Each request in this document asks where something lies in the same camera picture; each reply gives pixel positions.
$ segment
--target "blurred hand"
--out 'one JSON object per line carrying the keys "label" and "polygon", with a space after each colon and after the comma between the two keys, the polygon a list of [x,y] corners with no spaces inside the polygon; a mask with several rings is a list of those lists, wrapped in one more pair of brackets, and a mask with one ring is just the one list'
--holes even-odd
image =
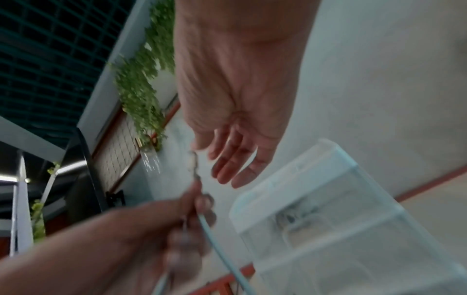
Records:
{"label": "blurred hand", "polygon": [[[193,149],[238,188],[271,163],[292,114],[319,1],[176,1],[175,61]],[[256,151],[253,161],[240,172]]]}
{"label": "blurred hand", "polygon": [[2,260],[0,294],[150,295],[165,271],[171,288],[200,271],[209,245],[196,213],[212,225],[212,206],[196,181],[179,199],[102,214]]}

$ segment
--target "dark green grille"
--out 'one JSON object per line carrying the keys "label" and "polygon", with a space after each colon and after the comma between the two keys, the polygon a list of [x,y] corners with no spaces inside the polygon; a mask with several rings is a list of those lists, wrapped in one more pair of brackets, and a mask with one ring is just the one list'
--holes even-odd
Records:
{"label": "dark green grille", "polygon": [[135,0],[0,0],[0,116],[68,137]]}

